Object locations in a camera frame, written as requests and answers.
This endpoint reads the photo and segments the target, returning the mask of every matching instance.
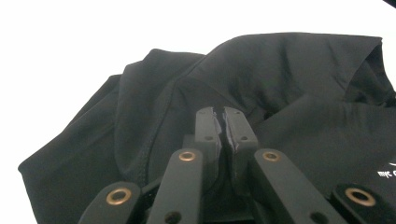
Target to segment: black garment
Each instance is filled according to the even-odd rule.
[[[38,223],[77,223],[105,186],[161,176],[194,134],[197,110],[229,106],[326,197],[357,183],[396,207],[396,176],[378,174],[396,170],[395,105],[378,37],[247,35],[206,56],[154,49],[110,77],[19,169]],[[215,185],[205,220],[250,218],[227,175]]]

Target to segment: white background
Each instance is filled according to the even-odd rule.
[[[240,2],[1,1],[0,223],[35,223],[18,165],[151,49],[207,54],[259,33],[374,35],[396,83],[396,9],[381,0]]]

